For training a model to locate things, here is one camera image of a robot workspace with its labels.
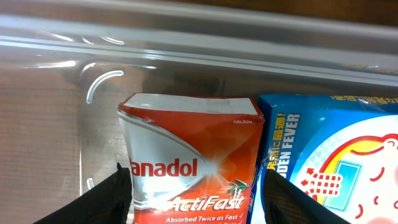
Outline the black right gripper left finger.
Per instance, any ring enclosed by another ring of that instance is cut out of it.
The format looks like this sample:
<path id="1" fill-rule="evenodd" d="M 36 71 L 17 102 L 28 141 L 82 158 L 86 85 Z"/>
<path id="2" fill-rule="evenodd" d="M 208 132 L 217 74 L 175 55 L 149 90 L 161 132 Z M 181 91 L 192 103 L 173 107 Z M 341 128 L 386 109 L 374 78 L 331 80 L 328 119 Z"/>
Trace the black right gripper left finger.
<path id="1" fill-rule="evenodd" d="M 35 224 L 124 224 L 132 201 L 129 169 L 117 171 L 68 205 Z"/>

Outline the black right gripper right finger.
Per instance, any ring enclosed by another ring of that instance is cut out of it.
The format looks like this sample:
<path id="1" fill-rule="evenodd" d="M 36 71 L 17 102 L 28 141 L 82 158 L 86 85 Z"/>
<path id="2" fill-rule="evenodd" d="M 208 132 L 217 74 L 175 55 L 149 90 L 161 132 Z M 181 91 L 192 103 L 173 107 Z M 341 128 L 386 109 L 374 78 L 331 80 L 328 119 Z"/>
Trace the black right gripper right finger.
<path id="1" fill-rule="evenodd" d="M 266 171 L 262 193 L 267 224 L 349 224 L 274 170 Z"/>

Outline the blue Cool Fever box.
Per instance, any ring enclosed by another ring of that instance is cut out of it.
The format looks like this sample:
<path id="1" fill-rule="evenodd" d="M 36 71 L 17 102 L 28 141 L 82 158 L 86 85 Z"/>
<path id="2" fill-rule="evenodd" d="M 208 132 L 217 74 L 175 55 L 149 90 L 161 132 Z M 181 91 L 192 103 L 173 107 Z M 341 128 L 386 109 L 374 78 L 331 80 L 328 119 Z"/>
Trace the blue Cool Fever box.
<path id="1" fill-rule="evenodd" d="M 265 117 L 248 223 L 264 223 L 274 170 L 351 223 L 397 222 L 397 99 L 261 95 Z"/>

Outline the red Panadol ActiFast box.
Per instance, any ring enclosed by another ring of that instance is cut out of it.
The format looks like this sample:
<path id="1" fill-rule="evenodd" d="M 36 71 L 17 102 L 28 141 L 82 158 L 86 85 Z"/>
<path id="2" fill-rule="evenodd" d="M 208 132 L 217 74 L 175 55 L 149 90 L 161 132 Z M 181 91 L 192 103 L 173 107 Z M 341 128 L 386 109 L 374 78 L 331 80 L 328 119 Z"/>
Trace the red Panadol ActiFast box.
<path id="1" fill-rule="evenodd" d="M 135 93 L 118 105 L 135 223 L 245 223 L 264 117 L 250 98 Z"/>

